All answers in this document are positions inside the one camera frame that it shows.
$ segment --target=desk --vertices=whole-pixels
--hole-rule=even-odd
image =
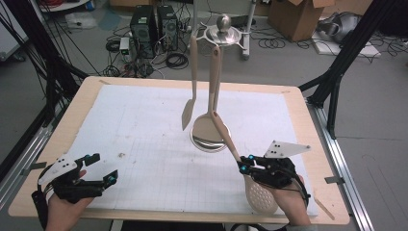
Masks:
[[[38,162],[52,164],[61,153],[68,151],[75,140],[90,107],[92,106],[100,88],[103,85],[128,85],[155,88],[189,89],[189,81],[149,80],[149,79],[121,79],[109,77],[89,77],[80,87],[78,93],[67,109],[60,124],[49,140]],[[208,83],[199,82],[199,89],[207,89]],[[300,90],[296,87],[263,86],[247,84],[221,84],[222,90],[252,91],[282,94],[285,97],[296,138],[299,143],[313,146],[313,151],[303,154],[309,179],[312,182],[313,193],[319,207],[319,215],[312,217],[316,224],[347,224],[348,212],[336,184],[326,184],[324,177],[333,173],[325,157],[319,141],[318,133],[309,115]],[[31,199],[31,193],[37,188],[37,179],[41,170],[36,169],[27,177],[9,213],[15,217],[36,217],[37,211]],[[212,213],[179,213],[161,211],[127,211],[86,209],[83,218],[108,219],[141,219],[141,220],[173,220],[200,222],[239,222],[239,223],[286,223],[287,220],[279,216],[212,214]]]

